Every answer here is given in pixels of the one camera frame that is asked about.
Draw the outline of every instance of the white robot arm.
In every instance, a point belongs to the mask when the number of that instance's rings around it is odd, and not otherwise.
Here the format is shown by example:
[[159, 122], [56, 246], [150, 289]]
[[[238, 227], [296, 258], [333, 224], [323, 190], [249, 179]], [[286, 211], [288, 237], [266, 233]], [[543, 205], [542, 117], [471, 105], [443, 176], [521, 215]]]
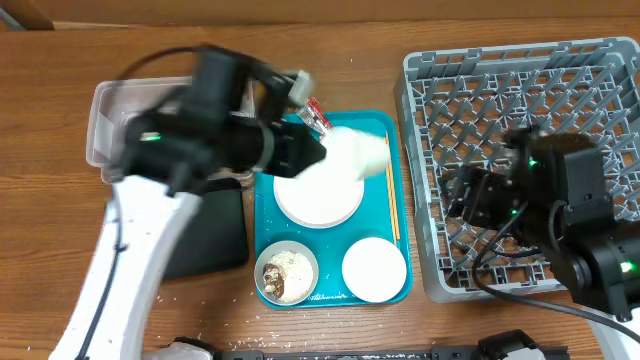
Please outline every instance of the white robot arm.
[[[585, 308], [585, 310], [617, 322], [615, 316], [589, 308]], [[621, 325], [626, 326], [636, 334], [640, 334], [640, 308], [633, 309], [631, 315], [633, 320], [621, 323]], [[587, 322], [596, 336], [600, 350], [602, 350], [606, 360], [634, 360], [640, 358], [640, 344], [633, 339], [608, 326], [593, 321]]]
[[201, 200], [190, 193], [169, 197], [167, 190], [137, 175], [113, 185], [80, 298], [51, 360], [140, 358], [158, 285]]

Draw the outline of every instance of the gray plastic dish rack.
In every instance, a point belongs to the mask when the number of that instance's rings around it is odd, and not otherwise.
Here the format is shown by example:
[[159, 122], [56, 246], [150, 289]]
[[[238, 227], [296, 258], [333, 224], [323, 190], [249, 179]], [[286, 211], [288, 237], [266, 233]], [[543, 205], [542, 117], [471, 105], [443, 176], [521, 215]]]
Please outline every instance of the gray plastic dish rack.
[[[415, 199], [415, 231], [427, 295], [481, 299], [471, 264], [494, 234], [445, 217], [439, 179], [463, 163], [496, 170], [508, 128], [589, 134], [604, 156], [617, 219], [638, 220], [638, 44], [624, 37], [409, 54], [395, 86]], [[513, 239], [498, 250], [519, 251]], [[517, 294], [563, 289], [538, 255], [497, 255], [481, 278]]]

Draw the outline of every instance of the small white bowl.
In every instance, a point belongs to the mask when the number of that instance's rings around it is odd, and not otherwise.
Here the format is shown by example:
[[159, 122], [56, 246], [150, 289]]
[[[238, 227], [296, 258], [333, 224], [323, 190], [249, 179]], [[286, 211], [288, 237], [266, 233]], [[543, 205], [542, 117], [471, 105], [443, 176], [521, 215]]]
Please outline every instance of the small white bowl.
[[[271, 293], [264, 291], [264, 288], [265, 288], [265, 283], [263, 278], [264, 266], [267, 265], [267, 263], [269, 262], [269, 260], [271, 260], [273, 256], [280, 254], [283, 251], [291, 251], [294, 253], [299, 253], [304, 255], [307, 258], [307, 260], [309, 260], [309, 263], [311, 263], [311, 268], [313, 269], [313, 280], [311, 280], [311, 286], [309, 287], [309, 290], [307, 290], [299, 299], [295, 301], [290, 301], [290, 302], [280, 301], [276, 299], [275, 296], [273, 296]], [[308, 247], [300, 244], [299, 242], [288, 241], [288, 240], [278, 241], [277, 243], [274, 243], [270, 245], [268, 248], [264, 249], [262, 254], [260, 254], [260, 256], [258, 257], [258, 260], [256, 260], [256, 267], [253, 270], [253, 278], [256, 282], [256, 287], [258, 288], [258, 291], [260, 292], [260, 294], [272, 304], [280, 305], [280, 306], [292, 306], [306, 300], [315, 289], [316, 284], [318, 283], [319, 274], [320, 274], [320, 271], [318, 269], [318, 261], [316, 260], [316, 257], [313, 255], [311, 250], [309, 250]]]

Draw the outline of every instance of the wooden table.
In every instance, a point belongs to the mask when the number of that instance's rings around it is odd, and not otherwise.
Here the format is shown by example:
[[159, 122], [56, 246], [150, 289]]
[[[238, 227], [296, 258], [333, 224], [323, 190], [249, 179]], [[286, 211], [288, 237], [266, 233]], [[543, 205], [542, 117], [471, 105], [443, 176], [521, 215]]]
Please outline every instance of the wooden table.
[[[143, 55], [216, 43], [282, 69], [310, 71], [327, 110], [375, 108], [395, 118], [392, 88], [410, 52], [621, 35], [640, 39], [640, 18], [0, 34], [0, 358], [46, 359], [66, 327], [109, 196], [99, 170], [85, 161], [89, 105], [99, 82]], [[190, 58], [177, 56], [139, 76], [176, 76], [189, 69]], [[422, 287], [403, 163], [414, 274], [404, 301], [274, 311], [254, 294], [249, 264], [164, 284], [145, 349], [175, 336], [198, 337], [227, 350], [255, 349], [264, 341], [265, 352], [426, 349], [474, 344], [520, 328], [542, 344], [568, 345], [573, 359], [601, 358], [587, 324], [577, 318], [498, 301], [431, 302]], [[544, 297], [569, 301], [566, 293]]]

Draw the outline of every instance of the black cable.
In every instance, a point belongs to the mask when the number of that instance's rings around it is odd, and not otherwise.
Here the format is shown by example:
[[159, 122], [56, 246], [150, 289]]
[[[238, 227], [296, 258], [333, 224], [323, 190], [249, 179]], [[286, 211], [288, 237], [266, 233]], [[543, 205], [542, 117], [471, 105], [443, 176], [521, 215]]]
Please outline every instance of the black cable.
[[531, 298], [527, 298], [527, 297], [520, 296], [520, 295], [515, 295], [515, 294], [502, 292], [500, 290], [496, 290], [496, 289], [493, 289], [493, 288], [489, 287], [488, 285], [482, 283], [480, 281], [480, 279], [478, 279], [478, 267], [480, 266], [481, 259], [487, 254], [489, 249], [500, 239], [502, 234], [504, 234], [509, 229], [509, 227], [511, 227], [511, 225], [513, 225], [513, 223], [522, 215], [522, 213], [524, 213], [524, 210], [526, 208], [527, 208], [527, 203], [522, 205], [520, 207], [520, 209], [518, 210], [518, 213], [516, 213], [511, 218], [511, 220], [509, 220], [509, 222], [505, 226], [503, 226], [502, 229], [500, 229], [500, 231], [487, 243], [487, 245], [485, 247], [482, 248], [482, 250], [480, 250], [480, 253], [478, 254], [478, 256], [473, 261], [473, 266], [471, 267], [471, 277], [473, 278], [473, 281], [475, 281], [476, 285], [481, 290], [484, 290], [484, 291], [488, 292], [489, 294], [491, 294], [491, 295], [493, 295], [493, 296], [495, 296], [497, 298], [500, 298], [502, 300], [508, 300], [508, 301], [517, 302], [517, 303], [523, 304], [523, 305], [535, 306], [535, 307], [539, 307], [539, 308], [542, 308], [542, 309], [558, 311], [558, 312], [561, 312], [561, 313], [564, 313], [564, 314], [581, 317], [583, 319], [590, 320], [590, 321], [602, 324], [604, 326], [608, 326], [608, 327], [610, 327], [610, 328], [612, 328], [614, 330], [617, 330], [617, 331], [627, 335], [628, 337], [633, 339], [635, 342], [640, 344], [640, 335], [636, 334], [635, 332], [633, 332], [632, 330], [628, 329], [624, 325], [619, 324], [619, 323], [617, 323], [617, 322], [615, 322], [615, 321], [613, 321], [611, 319], [607, 319], [605, 317], [602, 317], [602, 316], [599, 316], [599, 315], [596, 315], [596, 314], [593, 314], [593, 313], [590, 313], [590, 312], [587, 312], [587, 311], [584, 311], [584, 310], [575, 309], [575, 308], [572, 308], [570, 306], [564, 306], [564, 305], [555, 304], [555, 303], [551, 303], [551, 302], [547, 302], [547, 301], [531, 299]]
[[549, 239], [550, 239], [551, 247], [553, 248], [553, 250], [555, 250], [558, 253], [560, 253], [560, 245], [558, 245], [558, 241], [562, 240], [562, 237], [560, 237], [560, 239], [556, 239], [556, 233], [553, 228], [553, 224], [556, 219], [556, 212], [558, 212], [558, 209], [560, 208], [560, 206], [564, 206], [564, 205], [567, 205], [567, 203], [562, 200], [554, 201], [553, 204], [551, 205], [551, 209], [549, 210], [549, 219], [547, 219], [547, 231], [549, 231]]
[[482, 191], [484, 190], [484, 185], [487, 183], [487, 180], [489, 180], [489, 174], [485, 174], [482, 177], [482, 180], [480, 180], [480, 185], [478, 186], [478, 193], [476, 194], [475, 199], [473, 199], [473, 205], [471, 206], [471, 211], [469, 212], [469, 219], [471, 219], [471, 217], [473, 217], [473, 212], [476, 211], [476, 207], [478, 206], [478, 202], [480, 201], [480, 194], [482, 194]]
[[181, 53], [193, 53], [196, 51], [198, 51], [198, 48], [193, 46], [183, 46], [183, 47], [164, 49], [164, 50], [157, 51], [155, 53], [151, 53], [141, 58], [140, 60], [134, 62], [133, 64], [129, 65], [129, 67], [127, 67], [122, 73], [120, 73], [120, 75], [116, 77], [116, 80], [114, 80], [115, 85], [113, 88], [113, 92], [111, 93], [111, 96], [105, 100], [105, 109], [107, 112], [105, 115], [108, 116], [109, 112], [111, 111], [111, 107], [113, 106], [113, 100], [116, 99], [116, 96], [120, 92], [120, 89], [124, 84], [124, 81], [129, 79], [131, 75], [133, 75], [136, 71], [140, 70], [145, 65], [153, 61], [156, 61], [160, 58], [163, 58], [165, 56], [173, 55], [173, 54], [181, 54]]
[[113, 285], [113, 279], [116, 275], [116, 268], [118, 267], [118, 259], [120, 257], [120, 253], [126, 250], [126, 246], [122, 246], [122, 208], [120, 207], [120, 200], [118, 199], [118, 193], [115, 191], [115, 189], [113, 190], [113, 203], [116, 208], [116, 219], [114, 221], [118, 222], [118, 229], [116, 230], [116, 242], [113, 246], [113, 262], [111, 263], [109, 277], [107, 278], [107, 282], [104, 285], [104, 290], [102, 291], [100, 302], [98, 302], [98, 307], [96, 308], [96, 312], [93, 314], [93, 319], [91, 319], [91, 324], [89, 325], [87, 334], [82, 341], [82, 347], [80, 347], [80, 351], [78, 352], [78, 356], [76, 356], [75, 360], [89, 360], [89, 357], [87, 356], [89, 345], [91, 345], [91, 340], [93, 339], [93, 335], [96, 332], [96, 328], [98, 327], [98, 321], [100, 321], [104, 306], [107, 303], [107, 298], [109, 297], [109, 292], [111, 291], [111, 285]]
[[525, 250], [525, 251], [522, 251], [522, 252], [519, 252], [519, 253], [503, 253], [503, 252], [498, 251], [496, 249], [491, 249], [491, 252], [496, 254], [496, 255], [498, 255], [498, 256], [508, 257], [508, 258], [512, 258], [512, 259], [521, 259], [521, 258], [533, 256], [533, 255], [542, 254], [542, 251], [540, 251], [540, 249]]

